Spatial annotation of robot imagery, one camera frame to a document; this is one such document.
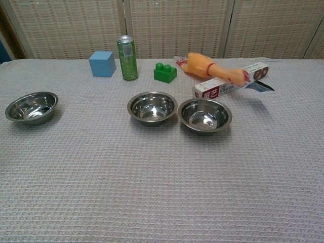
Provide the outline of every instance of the rubber chicken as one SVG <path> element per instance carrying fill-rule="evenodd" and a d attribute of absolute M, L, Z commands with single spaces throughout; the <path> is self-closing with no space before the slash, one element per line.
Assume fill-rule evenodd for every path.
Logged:
<path fill-rule="evenodd" d="M 188 60 L 178 60 L 177 64 L 185 72 L 199 77 L 220 77 L 237 86 L 250 82 L 248 72 L 243 69 L 226 69 L 217 65 L 211 58 L 199 53 L 189 53 Z"/>

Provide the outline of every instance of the cardboard box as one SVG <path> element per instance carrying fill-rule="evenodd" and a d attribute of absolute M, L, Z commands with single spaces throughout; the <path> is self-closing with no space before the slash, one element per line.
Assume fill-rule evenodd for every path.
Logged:
<path fill-rule="evenodd" d="M 253 81 L 260 80 L 265 75 L 267 75 L 269 71 L 269 65 L 263 62 L 258 62 L 250 66 L 244 67 L 242 69 L 248 72 L 250 78 L 250 82 L 247 82 L 245 85 L 236 86 L 216 77 L 192 87 L 192 96 L 197 98 L 206 97 L 206 98 L 215 99 L 218 96 L 227 94 L 238 88 L 246 87 L 247 85 L 251 84 Z"/>

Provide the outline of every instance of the blue cube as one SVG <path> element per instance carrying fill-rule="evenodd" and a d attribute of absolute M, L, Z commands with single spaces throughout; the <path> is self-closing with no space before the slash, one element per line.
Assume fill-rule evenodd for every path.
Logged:
<path fill-rule="evenodd" d="M 89 63 L 94 77 L 111 77 L 116 70 L 113 52 L 94 52 Z"/>

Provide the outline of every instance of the metal bowl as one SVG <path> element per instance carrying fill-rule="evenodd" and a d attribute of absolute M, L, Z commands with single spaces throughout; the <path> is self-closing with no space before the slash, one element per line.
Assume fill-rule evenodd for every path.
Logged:
<path fill-rule="evenodd" d="M 129 114 L 147 126 L 159 126 L 177 110 L 171 95 L 162 92 L 144 92 L 134 96 L 127 105 Z"/>
<path fill-rule="evenodd" d="M 199 135 L 211 135 L 225 129 L 232 121 L 231 111 L 211 99 L 193 98 L 179 107 L 181 121 Z"/>
<path fill-rule="evenodd" d="M 12 102 L 6 109 L 6 118 L 31 126 L 43 124 L 54 115 L 58 97 L 50 92 L 37 92 Z"/>

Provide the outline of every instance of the green toy block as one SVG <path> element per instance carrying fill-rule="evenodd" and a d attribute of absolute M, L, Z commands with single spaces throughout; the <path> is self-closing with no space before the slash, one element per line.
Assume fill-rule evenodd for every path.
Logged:
<path fill-rule="evenodd" d="M 154 69 L 154 79 L 162 81 L 164 83 L 171 83 L 171 81 L 177 76 L 177 69 L 170 65 L 163 65 L 158 62 Z"/>

